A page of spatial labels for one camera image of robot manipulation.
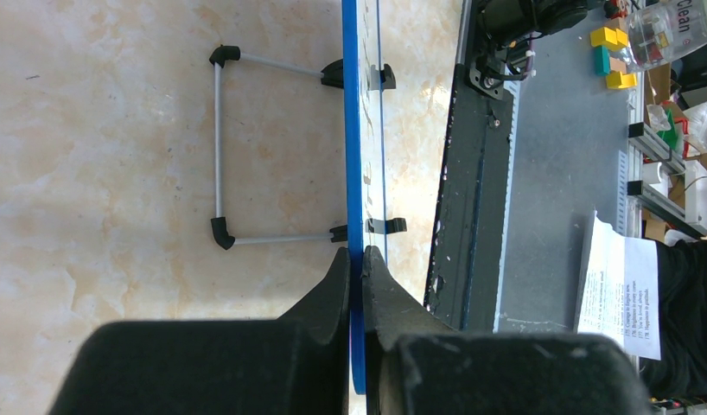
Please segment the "blue framed whiteboard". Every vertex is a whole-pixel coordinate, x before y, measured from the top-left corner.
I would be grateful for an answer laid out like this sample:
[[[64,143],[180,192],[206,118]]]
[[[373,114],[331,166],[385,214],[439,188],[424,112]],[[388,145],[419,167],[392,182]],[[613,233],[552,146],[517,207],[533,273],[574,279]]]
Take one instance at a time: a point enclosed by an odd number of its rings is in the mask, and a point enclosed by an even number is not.
[[[383,95],[397,86],[390,65],[381,52],[381,14],[378,1],[344,1],[342,11],[342,57],[321,70],[297,67],[220,45],[210,55],[214,78],[214,199],[211,219],[213,239],[224,250],[236,245],[282,243],[329,239],[347,243],[351,255],[350,367],[354,391],[366,392],[362,266],[364,251],[376,246],[387,252],[387,238],[403,232],[406,222],[387,219],[385,200],[385,140]],[[227,229],[223,215],[221,73],[230,61],[255,62],[319,80],[324,86],[343,91],[347,223],[325,233],[290,236],[236,238]]]

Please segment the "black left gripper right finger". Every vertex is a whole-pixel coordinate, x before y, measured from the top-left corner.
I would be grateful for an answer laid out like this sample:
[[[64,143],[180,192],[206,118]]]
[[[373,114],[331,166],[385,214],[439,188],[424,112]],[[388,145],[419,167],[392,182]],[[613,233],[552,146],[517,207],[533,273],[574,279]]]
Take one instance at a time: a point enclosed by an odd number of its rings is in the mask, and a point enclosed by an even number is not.
[[[371,414],[648,414],[648,392],[600,335],[452,329],[391,275],[362,261],[366,409]]]

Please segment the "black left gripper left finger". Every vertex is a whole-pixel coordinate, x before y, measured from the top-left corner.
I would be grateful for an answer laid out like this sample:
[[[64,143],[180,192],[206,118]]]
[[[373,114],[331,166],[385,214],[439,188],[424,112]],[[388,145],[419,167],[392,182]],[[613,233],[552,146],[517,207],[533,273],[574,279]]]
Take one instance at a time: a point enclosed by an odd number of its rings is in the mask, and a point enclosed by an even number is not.
[[[272,320],[108,323],[83,343],[53,414],[344,414],[350,254]]]

